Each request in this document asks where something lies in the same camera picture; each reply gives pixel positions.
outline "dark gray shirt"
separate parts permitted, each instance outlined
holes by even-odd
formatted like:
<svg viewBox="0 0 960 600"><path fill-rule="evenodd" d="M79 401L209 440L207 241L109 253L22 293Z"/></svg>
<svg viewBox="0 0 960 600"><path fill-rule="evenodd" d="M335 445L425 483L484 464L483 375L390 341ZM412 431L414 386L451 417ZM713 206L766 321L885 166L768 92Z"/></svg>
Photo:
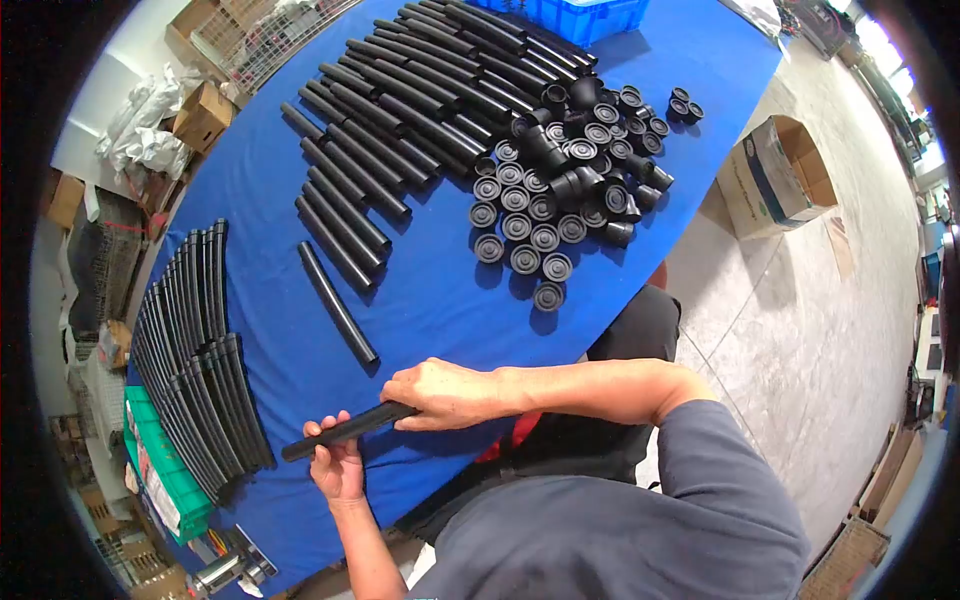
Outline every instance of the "dark gray shirt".
<svg viewBox="0 0 960 600"><path fill-rule="evenodd" d="M530 477L478 496L409 598L792 598L810 544L793 502L719 402L660 427L663 494Z"/></svg>

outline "blue tablecloth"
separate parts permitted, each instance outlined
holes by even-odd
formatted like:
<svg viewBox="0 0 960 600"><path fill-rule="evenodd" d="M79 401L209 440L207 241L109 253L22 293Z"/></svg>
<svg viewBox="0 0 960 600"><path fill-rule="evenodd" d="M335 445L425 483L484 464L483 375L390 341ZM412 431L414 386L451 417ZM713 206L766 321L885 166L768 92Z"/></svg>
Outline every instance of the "blue tablecloth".
<svg viewBox="0 0 960 600"><path fill-rule="evenodd" d="M229 220L229 327L244 341L250 385L278 459L284 445L301 437L305 420L373 407L384 381L429 356L480 370L576 360L680 237L780 62L760 32L715 0L651 2L639 31L605 39L591 52L608 87L634 84L663 113L671 87L679 85L706 111L698 126L664 141L658 163L676 183L663 206L637 227L626 251L590 242L566 249L575 271L566 304L554 314L534 310L527 278L478 265L469 243L472 197L452 182L406 199L413 207L408 227L372 213L394 240L373 296L358 298L322 257L381 356L379 369L365 372L300 266L296 245L309 236L293 201L308 163L279 105L296 104L297 89L317 76L320 62L336 61L346 39L369 34L375 18L392 18L402 4L359 4L260 89L190 185L154 269L156 277L188 230ZM383 430L365 438L368 496L379 523L390 525L416 506L508 425L435 434ZM240 523L276 563L279 574L263 586L267 595L343 556L305 462L257 473L217 518Z"/></svg>

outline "hand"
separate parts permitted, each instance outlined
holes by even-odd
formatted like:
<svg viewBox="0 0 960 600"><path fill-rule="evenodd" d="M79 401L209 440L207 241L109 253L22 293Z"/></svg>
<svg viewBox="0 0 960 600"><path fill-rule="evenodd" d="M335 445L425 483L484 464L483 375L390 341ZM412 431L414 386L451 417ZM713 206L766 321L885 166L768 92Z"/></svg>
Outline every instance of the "hand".
<svg viewBox="0 0 960 600"><path fill-rule="evenodd" d="M517 414L504 406L500 388L496 372L474 371L428 358L413 369L394 373L394 378L383 384L380 401L395 400L420 410L419 415L395 422L394 429L463 429Z"/></svg>
<svg viewBox="0 0 960 600"><path fill-rule="evenodd" d="M333 416L325 417L320 424L309 420L303 424L303 437L320 435L321 431L349 418L347 411L340 411L336 419ZM363 461L357 441L347 440L330 448L318 445L310 459L310 476L329 504L362 500Z"/></svg>

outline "shirt sleeve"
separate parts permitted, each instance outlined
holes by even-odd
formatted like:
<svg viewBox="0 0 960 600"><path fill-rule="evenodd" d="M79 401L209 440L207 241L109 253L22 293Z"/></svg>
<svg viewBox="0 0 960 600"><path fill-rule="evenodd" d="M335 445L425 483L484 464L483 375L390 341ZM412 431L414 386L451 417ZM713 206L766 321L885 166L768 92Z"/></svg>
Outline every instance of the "shirt sleeve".
<svg viewBox="0 0 960 600"><path fill-rule="evenodd" d="M673 409L660 425L658 450L664 494L768 527L809 553L793 500L726 406L693 400Z"/></svg>

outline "person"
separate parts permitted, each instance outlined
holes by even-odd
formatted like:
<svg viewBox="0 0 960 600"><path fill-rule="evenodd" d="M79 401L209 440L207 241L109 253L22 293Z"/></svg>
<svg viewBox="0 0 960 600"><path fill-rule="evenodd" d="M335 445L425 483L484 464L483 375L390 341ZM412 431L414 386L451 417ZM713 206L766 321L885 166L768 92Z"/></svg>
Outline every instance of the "person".
<svg viewBox="0 0 960 600"><path fill-rule="evenodd" d="M810 553L798 511L704 379L673 364L679 319L680 305L647 285L587 362L479 372L429 358L397 372L381 400L420 409L398 430L543 416L508 456L471 465L401 520L436 551L412 590L365 498L357 441L317 446L310 473L355 597L793 598ZM309 421L303 434L347 419ZM662 493L624 470L649 424Z"/></svg>

